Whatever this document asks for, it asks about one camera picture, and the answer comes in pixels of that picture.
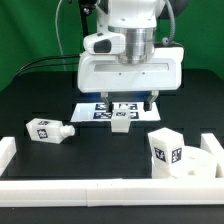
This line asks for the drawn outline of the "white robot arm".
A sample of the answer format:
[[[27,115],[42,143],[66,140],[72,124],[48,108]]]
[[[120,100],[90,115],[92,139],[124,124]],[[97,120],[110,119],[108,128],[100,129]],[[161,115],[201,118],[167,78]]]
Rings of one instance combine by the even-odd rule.
[[[149,110],[161,90],[181,84],[184,49],[174,41],[175,18],[189,0],[96,0],[97,32],[84,38],[78,88],[98,92],[112,110],[111,92],[149,91]]]

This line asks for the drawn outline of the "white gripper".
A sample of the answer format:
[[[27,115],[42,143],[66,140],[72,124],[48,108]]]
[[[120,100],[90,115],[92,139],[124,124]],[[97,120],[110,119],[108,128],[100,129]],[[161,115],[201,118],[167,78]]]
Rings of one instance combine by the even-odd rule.
[[[77,83],[84,93],[102,92],[106,112],[112,111],[108,92],[152,91],[144,102],[144,110],[151,111],[157,90],[176,90],[181,84],[184,49],[156,48],[146,63],[121,64],[116,55],[90,55],[80,58]]]

